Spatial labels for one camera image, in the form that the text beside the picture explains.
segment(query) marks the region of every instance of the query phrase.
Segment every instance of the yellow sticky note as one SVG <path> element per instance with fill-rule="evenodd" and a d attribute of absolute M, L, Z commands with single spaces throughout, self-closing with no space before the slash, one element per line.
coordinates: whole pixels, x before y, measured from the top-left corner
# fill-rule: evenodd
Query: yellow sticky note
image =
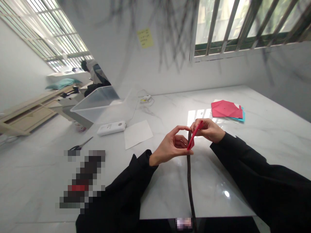
<path fill-rule="evenodd" d="M 137 31 L 137 35 L 143 49 L 153 46 L 153 40 L 149 28 Z"/>

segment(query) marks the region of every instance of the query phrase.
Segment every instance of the tiled floor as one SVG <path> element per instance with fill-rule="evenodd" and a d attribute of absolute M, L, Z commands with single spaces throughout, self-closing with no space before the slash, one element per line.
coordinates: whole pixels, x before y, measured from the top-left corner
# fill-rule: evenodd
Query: tiled floor
<path fill-rule="evenodd" d="M 83 134 L 55 116 L 30 136 L 0 146 L 1 233 L 75 232 L 79 210 L 60 212 L 55 203 L 68 184 L 59 172 L 60 166 L 70 164 L 61 162 L 64 150 L 77 145 Z M 270 232 L 259 218 L 255 221 L 262 233 Z"/>

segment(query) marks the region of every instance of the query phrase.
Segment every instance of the wooden drawer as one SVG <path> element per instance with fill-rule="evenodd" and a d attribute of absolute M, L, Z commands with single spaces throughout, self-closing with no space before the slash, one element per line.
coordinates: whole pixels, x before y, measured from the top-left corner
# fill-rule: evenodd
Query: wooden drawer
<path fill-rule="evenodd" d="M 50 114 L 52 114 L 52 112 L 49 109 L 42 107 L 24 115 L 19 120 L 11 123 L 10 125 L 20 130 L 26 131 Z"/>

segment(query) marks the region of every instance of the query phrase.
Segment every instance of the window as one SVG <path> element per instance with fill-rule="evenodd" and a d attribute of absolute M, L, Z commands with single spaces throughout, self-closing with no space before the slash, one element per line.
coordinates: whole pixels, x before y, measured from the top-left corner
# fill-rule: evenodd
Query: window
<path fill-rule="evenodd" d="M 56 0 L 27 0 L 27 2 L 58 41 L 68 60 L 64 60 L 60 52 L 49 46 L 28 27 L 5 0 L 0 0 L 0 16 L 56 72 L 59 72 L 61 66 L 80 67 L 81 60 L 93 59 Z"/>
<path fill-rule="evenodd" d="M 200 0 L 194 56 L 301 42 L 311 0 Z"/>

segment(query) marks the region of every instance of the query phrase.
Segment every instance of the marble table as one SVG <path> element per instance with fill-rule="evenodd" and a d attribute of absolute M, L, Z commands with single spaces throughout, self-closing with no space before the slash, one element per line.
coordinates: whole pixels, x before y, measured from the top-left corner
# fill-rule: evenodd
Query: marble table
<path fill-rule="evenodd" d="M 296 114 L 262 96 L 247 86 L 153 96 L 149 107 L 136 108 L 128 126 L 147 120 L 154 137 L 125 150 L 124 133 L 103 137 L 96 135 L 94 124 L 77 141 L 94 136 L 82 149 L 76 164 L 80 167 L 88 150 L 106 150 L 105 167 L 98 175 L 94 190 L 109 185 L 129 164 L 135 154 L 155 151 L 164 136 L 176 125 L 188 125 L 196 118 L 212 118 L 223 130 L 243 139 L 266 157 L 270 164 L 280 164 L 311 179 L 311 124 Z M 213 118 L 211 102 L 224 99 L 244 107 L 245 123 Z M 187 132 L 180 132 L 187 138 Z M 209 148 L 211 142 L 195 139 L 191 157 L 192 193 L 197 217 L 254 216 L 239 188 Z M 141 199 L 141 219 L 189 217 L 191 214 L 186 156 L 161 164 Z"/>

